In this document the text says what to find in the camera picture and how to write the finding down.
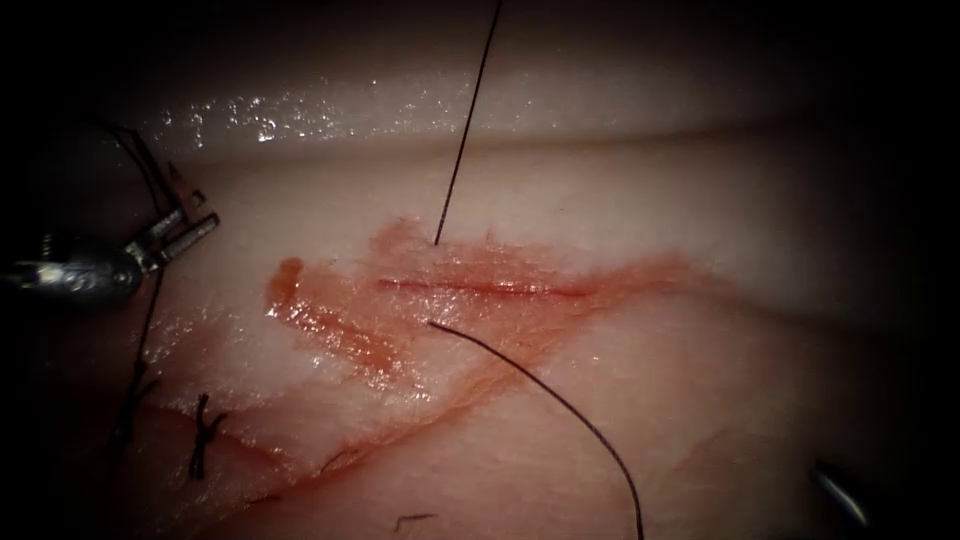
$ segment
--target black suture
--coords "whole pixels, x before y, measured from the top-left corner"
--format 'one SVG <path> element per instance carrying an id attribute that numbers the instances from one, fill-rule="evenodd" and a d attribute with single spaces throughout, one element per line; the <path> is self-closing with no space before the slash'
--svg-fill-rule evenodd
<path id="1" fill-rule="evenodd" d="M 546 391 L 548 394 L 550 394 L 550 395 L 551 395 L 555 400 L 557 400 L 561 405 L 563 405 L 564 407 L 566 407 L 568 411 L 570 411 L 571 413 L 573 413 L 573 415 L 576 416 L 577 419 L 580 420 L 580 422 L 581 422 L 587 429 L 589 429 L 591 433 L 593 433 L 593 436 L 596 437 L 597 440 L 600 441 L 600 443 L 603 444 L 603 446 L 606 447 L 607 452 L 609 452 L 610 455 L 613 456 L 613 459 L 615 459 L 615 460 L 617 461 L 617 465 L 620 467 L 620 471 L 623 472 L 623 476 L 624 476 L 624 478 L 627 480 L 627 485 L 630 486 L 630 496 L 633 498 L 633 510 L 634 510 L 634 514 L 635 514 L 635 516 L 636 516 L 636 521 L 637 521 L 637 539 L 638 539 L 638 540 L 643 540 L 643 521 L 642 521 L 642 519 L 640 518 L 640 498 L 637 496 L 637 488 L 636 488 L 636 486 L 635 486 L 634 483 L 633 483 L 633 477 L 630 476 L 630 471 L 627 470 L 627 465 L 626 465 L 626 463 L 623 462 L 623 459 L 620 457 L 620 454 L 618 454 L 617 451 L 613 449 L 613 445 L 610 444 L 610 441 L 608 441 L 607 438 L 604 437 L 602 433 L 600 433 L 600 430 L 597 429 L 596 426 L 594 426 L 589 420 L 587 420 L 587 418 L 586 418 L 585 416 L 583 416 L 583 414 L 581 414 L 580 411 L 578 411 L 573 405 L 571 405 L 570 402 L 568 402 L 566 399 L 564 399 L 563 396 L 561 396 L 561 395 L 558 394 L 556 391 L 554 391 L 552 388 L 550 388 L 549 386 L 547 386 L 547 384 L 544 383 L 543 381 L 541 381 L 540 379 L 538 379 L 538 378 L 536 377 L 536 375 L 534 375 L 534 374 L 530 373 L 529 371 L 527 371 L 526 368 L 524 368 L 524 367 L 521 366 L 520 364 L 516 363 L 515 361 L 507 358 L 507 356 L 506 356 L 505 354 L 503 354 L 503 353 L 501 353 L 500 351 L 494 349 L 493 347 L 487 345 L 487 344 L 484 343 L 483 341 L 481 341 L 481 340 L 479 340 L 479 339 L 477 339 L 477 338 L 475 338 L 475 337 L 473 337 L 473 336 L 471 336 L 471 335 L 468 335 L 468 334 L 465 334 L 465 333 L 463 333 L 463 332 L 460 332 L 459 330 L 454 330 L 453 328 L 450 328 L 450 327 L 448 327 L 448 326 L 444 326 L 444 325 L 442 325 L 442 324 L 440 324 L 440 323 L 437 323 L 437 322 L 434 322 L 434 321 L 427 321 L 427 324 L 429 324 L 430 326 L 432 326 L 432 327 L 434 327 L 434 328 L 436 328 L 437 330 L 440 330 L 440 331 L 442 331 L 442 332 L 446 332 L 446 333 L 448 333 L 448 334 L 452 334 L 452 335 L 454 335 L 454 336 L 457 336 L 457 337 L 459 337 L 459 338 L 461 338 L 461 339 L 465 339 L 465 340 L 467 340 L 467 341 L 469 341 L 469 342 L 471 342 L 471 343 L 479 346 L 480 348 L 484 349 L 485 351 L 489 352 L 490 354 L 496 356 L 496 357 L 499 358 L 500 360 L 503 360 L 503 361 L 506 362 L 507 364 L 510 364 L 511 366 L 513 366 L 514 369 L 516 369 L 517 371 L 519 371 L 520 373 L 522 373 L 524 376 L 526 376 L 528 379 L 530 379 L 531 381 L 533 381 L 537 386 L 539 386 L 539 387 L 542 388 L 544 391 Z"/>
<path id="2" fill-rule="evenodd" d="M 397 526 L 393 528 L 393 534 L 400 532 L 400 524 L 404 521 L 419 521 L 421 519 L 428 519 L 432 517 L 437 517 L 440 514 L 411 514 L 409 516 L 400 516 L 397 518 Z"/>
<path id="3" fill-rule="evenodd" d="M 244 499 L 243 502 L 247 504 L 259 504 L 262 502 L 282 501 L 282 500 L 283 499 L 281 499 L 278 495 L 264 495 L 263 497 L 257 497 L 256 499 Z"/>
<path id="4" fill-rule="evenodd" d="M 208 394 L 202 394 L 199 403 L 197 403 L 197 437 L 194 439 L 196 444 L 193 447 L 193 455 L 190 456 L 190 466 L 187 468 L 190 477 L 197 480 L 203 480 L 207 443 L 213 440 L 213 436 L 217 433 L 217 426 L 227 417 L 227 413 L 220 413 L 209 426 L 204 425 L 203 413 L 209 400 L 210 396 Z"/>
<path id="5" fill-rule="evenodd" d="M 117 413 L 117 421 L 114 424 L 113 431 L 110 433 L 110 439 L 107 442 L 108 457 L 115 462 L 119 461 L 122 457 L 124 446 L 133 441 L 133 414 L 136 412 L 137 405 L 160 384 L 159 380 L 154 379 L 141 389 L 140 383 L 143 381 L 143 376 L 146 372 L 146 362 L 139 359 L 134 362 L 133 376 L 127 385 L 126 392 L 124 392 L 123 401 Z"/>
<path id="6" fill-rule="evenodd" d="M 337 461 L 337 460 L 340 459 L 341 457 L 347 456 L 347 455 L 350 455 L 350 454 L 356 454 L 356 453 L 357 453 L 356 450 L 341 450 L 340 452 L 337 452 L 337 455 L 333 456 L 333 457 L 330 458 L 326 463 L 324 463 L 324 464 L 323 464 L 323 467 L 320 467 L 320 474 L 323 474 L 323 471 L 327 470 L 327 467 L 329 467 L 330 465 L 332 465 L 333 462 Z"/>
<path id="7" fill-rule="evenodd" d="M 500 18 L 500 7 L 503 0 L 497 0 L 497 9 L 493 12 L 493 22 L 490 24 L 490 34 L 487 35 L 487 44 L 483 48 L 483 57 L 480 59 L 480 70 L 477 73 L 477 84 L 473 88 L 473 99 L 470 101 L 470 111 L 467 113 L 467 123 L 463 126 L 463 137 L 460 138 L 460 150 L 457 152 L 457 161 L 453 165 L 453 174 L 450 176 L 450 185 L 447 186 L 447 198 L 443 201 L 443 211 L 440 212 L 440 224 L 437 225 L 437 235 L 433 245 L 440 243 L 440 234 L 443 232 L 443 223 L 447 220 L 447 210 L 450 208 L 450 199 L 453 197 L 453 185 L 457 182 L 457 172 L 460 170 L 460 160 L 463 159 L 463 148 L 467 144 L 467 132 L 470 131 L 470 121 L 473 119 L 473 109 L 477 106 L 477 96 L 480 94 L 480 80 L 483 79 L 483 68 L 487 65 L 487 55 L 490 53 L 490 43 L 493 42 L 493 33 L 497 29 L 497 19 Z"/>
<path id="8" fill-rule="evenodd" d="M 154 170 L 155 173 L 157 172 L 157 167 L 155 166 L 156 160 L 153 159 L 149 148 L 147 148 L 146 144 L 143 143 L 140 135 L 135 130 L 114 126 L 106 122 L 94 120 L 92 123 L 110 133 L 117 141 L 117 144 L 120 145 L 130 159 L 133 160 L 133 163 L 137 166 L 137 169 L 140 170 L 140 174 L 143 176 L 143 181 L 147 185 L 147 191 L 150 193 L 153 209 L 159 216 L 162 212 L 162 209 L 160 206 L 160 201 L 157 199 L 156 190 L 159 189 L 163 191 L 163 177 L 156 176 L 155 178 L 151 179 L 150 170 Z M 123 140 L 123 137 L 121 136 L 122 133 L 126 133 L 133 139 L 134 146 L 136 147 L 137 152 L 139 152 L 139 155 L 130 148 L 126 141 Z M 149 166 L 150 163 L 153 163 L 154 167 L 151 168 Z M 122 458 L 124 446 L 133 440 L 133 414 L 136 411 L 137 406 L 141 401 L 143 401 L 143 398 L 150 393 L 150 391 L 160 384 L 159 380 L 154 379 L 147 383 L 147 385 L 140 392 L 137 392 L 137 388 L 140 386 L 148 367 L 146 361 L 143 359 L 143 356 L 144 351 L 146 350 L 147 333 L 150 329 L 150 321 L 153 319 L 153 313 L 157 307 L 157 297 L 160 294 L 160 286 L 163 283 L 163 274 L 164 272 L 162 269 L 157 273 L 157 283 L 154 286 L 153 292 L 151 293 L 150 305 L 147 308 L 146 317 L 143 321 L 143 327 L 140 331 L 140 340 L 137 345 L 137 356 L 133 362 L 133 377 L 131 378 L 130 384 L 127 385 L 127 390 L 124 394 L 120 411 L 117 413 L 117 423 L 114 426 L 114 430 L 107 442 L 107 455 L 111 459 L 112 463 L 107 474 L 105 485 L 110 485 L 112 483 L 117 467 L 119 466 L 120 459 Z"/>

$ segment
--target skin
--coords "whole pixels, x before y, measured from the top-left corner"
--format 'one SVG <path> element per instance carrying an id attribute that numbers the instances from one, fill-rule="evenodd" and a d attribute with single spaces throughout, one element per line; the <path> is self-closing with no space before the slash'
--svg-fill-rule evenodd
<path id="1" fill-rule="evenodd" d="M 68 527 L 204 539 L 634 537 L 613 459 L 541 390 L 503 375 L 458 401 L 461 370 L 506 369 L 490 355 L 405 331 L 418 388 L 430 395 L 414 398 L 268 316 L 284 259 L 336 261 L 357 275 L 351 265 L 370 260 L 371 239 L 397 220 L 426 242 L 436 231 L 491 7 L 437 7 L 427 19 L 375 9 L 429 24 L 407 39 L 402 24 L 335 10 L 320 45 L 301 41 L 313 35 L 302 21 L 289 23 L 286 40 L 246 44 L 214 26 L 225 41 L 192 55 L 172 41 L 151 49 L 154 62 L 130 76 L 151 91 L 92 105 L 145 125 L 155 153 L 206 194 L 202 212 L 224 224 L 164 275 L 144 355 L 144 383 L 160 384 L 139 403 L 119 461 L 104 458 L 104 442 L 157 276 L 122 308 L 22 307 L 15 350 L 38 403 L 22 418 L 36 441 L 24 459 L 42 471 L 22 485 Z M 498 349 L 531 362 L 623 456 L 646 538 L 842 537 L 840 516 L 806 476 L 815 457 L 907 504 L 925 445 L 916 419 L 926 382 L 909 360 L 922 312 L 902 264 L 911 252 L 891 240 L 890 207 L 863 197 L 864 186 L 887 185 L 886 156 L 858 117 L 833 107 L 845 94 L 818 86 L 832 80 L 830 66 L 799 45 L 778 49 L 792 62 L 771 60 L 749 39 L 673 12 L 650 22 L 601 6 L 596 20 L 575 24 L 578 13 L 525 3 L 502 13 L 441 243 L 493 238 L 521 258 L 545 249 L 565 275 L 680 253 L 723 286 L 631 289 L 557 323 L 562 336 L 537 342 L 536 354 L 518 352 L 519 331 L 494 334 Z M 368 38 L 330 52 L 356 35 Z M 444 54 L 433 54 L 437 43 Z M 247 53 L 264 61 L 243 75 L 171 75 Z M 295 89 L 320 84 L 316 73 L 342 81 L 338 110 L 376 111 L 372 119 L 346 114 L 329 138 L 264 144 L 249 130 L 212 136 L 219 124 L 207 117 L 197 148 L 199 132 L 168 129 L 156 113 L 189 110 L 190 96 L 274 95 L 278 74 Z M 410 88 L 459 114 L 416 102 L 412 116 L 397 116 L 391 96 Z M 109 101 L 108 90 L 92 93 Z M 827 113 L 811 120 L 811 109 Z M 405 131 L 375 135 L 405 118 Z M 437 118 L 452 129 L 434 128 Z M 61 135 L 62 146 L 44 149 L 59 159 L 31 156 L 35 176 L 65 194 L 35 198 L 38 215 L 117 242 L 151 219 L 137 170 L 115 148 L 82 128 Z M 82 150 L 64 152 L 74 140 Z M 77 170 L 96 183 L 68 174 Z M 77 186 L 102 196 L 77 202 Z M 462 330 L 482 338 L 482 326 Z M 187 463 L 204 393 L 207 422 L 228 416 L 198 481 Z M 401 516 L 419 517 L 398 527 Z"/>

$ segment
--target red blood stain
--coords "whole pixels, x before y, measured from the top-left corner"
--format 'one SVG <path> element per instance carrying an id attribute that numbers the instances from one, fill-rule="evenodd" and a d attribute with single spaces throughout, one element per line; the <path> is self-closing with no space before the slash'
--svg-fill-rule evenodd
<path id="1" fill-rule="evenodd" d="M 508 245 L 490 234 L 479 242 L 434 246 L 416 223 L 398 220 L 370 241 L 362 260 L 311 266 L 296 257 L 281 261 L 267 286 L 267 314 L 298 331 L 299 347 L 347 362 L 352 377 L 401 397 L 422 378 L 424 365 L 434 373 L 453 373 L 443 378 L 442 389 L 428 389 L 440 396 L 439 405 L 379 421 L 376 430 L 341 441 L 325 477 L 438 420 L 452 420 L 493 390 L 521 382 L 492 358 L 458 371 L 450 358 L 425 354 L 429 348 L 423 343 L 455 339 L 428 326 L 429 320 L 535 368 L 591 318 L 628 299 L 716 285 L 676 252 L 617 268 L 567 269 L 585 256 L 539 244 Z M 341 266 L 343 271 L 335 269 Z"/>

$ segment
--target blood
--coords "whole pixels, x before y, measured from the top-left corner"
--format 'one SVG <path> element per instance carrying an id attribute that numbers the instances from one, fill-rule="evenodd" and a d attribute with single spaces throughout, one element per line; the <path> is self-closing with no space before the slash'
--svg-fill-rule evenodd
<path id="1" fill-rule="evenodd" d="M 413 376 L 422 350 L 438 339 L 428 320 L 482 336 L 531 367 L 588 319 L 636 294 L 708 283 L 677 252 L 618 268 L 566 270 L 584 253 L 540 244 L 479 242 L 434 246 L 417 224 L 397 220 L 370 241 L 359 261 L 282 260 L 267 286 L 267 314 L 295 328 L 297 345 L 348 362 L 383 388 Z M 461 384 L 479 384 L 484 377 Z"/>

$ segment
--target wound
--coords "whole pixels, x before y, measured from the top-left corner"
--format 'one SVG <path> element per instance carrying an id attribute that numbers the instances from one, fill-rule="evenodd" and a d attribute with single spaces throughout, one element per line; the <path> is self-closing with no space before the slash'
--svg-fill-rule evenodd
<path id="1" fill-rule="evenodd" d="M 434 246 L 417 223 L 397 220 L 359 260 L 280 261 L 266 287 L 267 316 L 294 331 L 295 348 L 317 351 L 322 362 L 341 368 L 327 389 L 312 391 L 365 388 L 369 396 L 364 408 L 344 406 L 356 418 L 354 428 L 315 472 L 322 466 L 332 481 L 372 451 L 455 420 L 524 382 L 427 321 L 477 336 L 535 370 L 596 317 L 638 295 L 716 285 L 676 252 L 620 267 L 584 267 L 589 260 L 588 253 L 511 245 L 490 234 Z"/>

